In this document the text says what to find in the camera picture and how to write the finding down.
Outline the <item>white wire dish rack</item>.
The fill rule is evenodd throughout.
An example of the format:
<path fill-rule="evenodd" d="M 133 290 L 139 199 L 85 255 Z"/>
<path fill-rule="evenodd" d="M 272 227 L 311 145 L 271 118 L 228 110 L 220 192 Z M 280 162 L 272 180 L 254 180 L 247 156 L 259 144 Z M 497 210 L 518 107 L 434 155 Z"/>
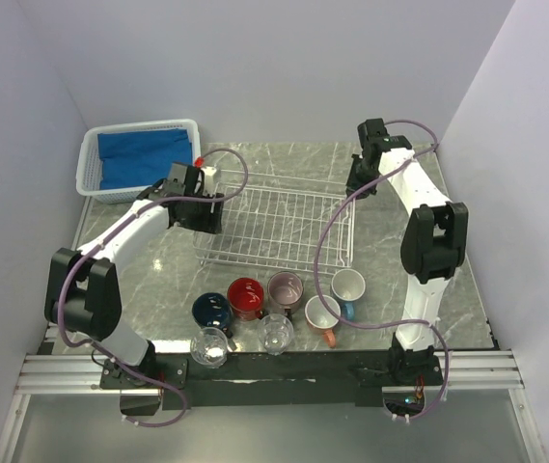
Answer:
<path fill-rule="evenodd" d="M 325 192 L 247 186 L 227 201 L 222 231 L 196 232 L 193 247 L 201 262 L 271 267 L 333 274 L 353 261 L 355 205 L 339 215 L 322 244 L 323 228 L 344 197 Z"/>

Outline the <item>light blue mug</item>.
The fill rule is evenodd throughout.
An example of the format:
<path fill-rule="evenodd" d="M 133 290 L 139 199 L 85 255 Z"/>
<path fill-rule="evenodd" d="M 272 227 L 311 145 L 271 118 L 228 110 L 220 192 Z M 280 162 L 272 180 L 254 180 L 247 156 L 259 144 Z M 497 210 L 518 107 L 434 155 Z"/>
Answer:
<path fill-rule="evenodd" d="M 341 307 L 343 317 L 353 321 L 355 305 L 366 291 L 366 281 L 362 274 L 351 268 L 341 269 L 332 277 L 330 290 Z"/>

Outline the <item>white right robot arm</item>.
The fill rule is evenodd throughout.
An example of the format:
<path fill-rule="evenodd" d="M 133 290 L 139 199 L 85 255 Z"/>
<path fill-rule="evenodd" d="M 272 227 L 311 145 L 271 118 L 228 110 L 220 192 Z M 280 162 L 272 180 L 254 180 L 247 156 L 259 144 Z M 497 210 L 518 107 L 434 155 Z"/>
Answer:
<path fill-rule="evenodd" d="M 469 211 L 439 190 L 407 138 L 389 134 L 383 120 L 360 123 L 358 136 L 362 151 L 352 156 L 346 195 L 356 200 L 373 195 L 372 182 L 385 177 L 408 215 L 400 244 L 408 276 L 403 323 L 388 352 L 390 377 L 405 385 L 439 370 L 432 328 L 443 294 L 465 260 Z"/>

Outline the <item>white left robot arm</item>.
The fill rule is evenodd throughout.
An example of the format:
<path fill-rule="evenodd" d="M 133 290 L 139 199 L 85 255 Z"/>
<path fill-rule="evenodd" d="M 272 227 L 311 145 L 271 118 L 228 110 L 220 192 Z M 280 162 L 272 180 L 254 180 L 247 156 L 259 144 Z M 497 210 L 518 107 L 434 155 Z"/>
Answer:
<path fill-rule="evenodd" d="M 124 376 L 145 388 L 159 377 L 153 343 L 121 321 L 119 276 L 138 252 L 173 226 L 217 234 L 222 230 L 223 195 L 215 191 L 213 167 L 175 162 L 169 175 L 143 190 L 112 228 L 76 250 L 52 257 L 44 316 L 58 320 L 63 300 L 64 328 L 81 334 L 124 364 Z"/>

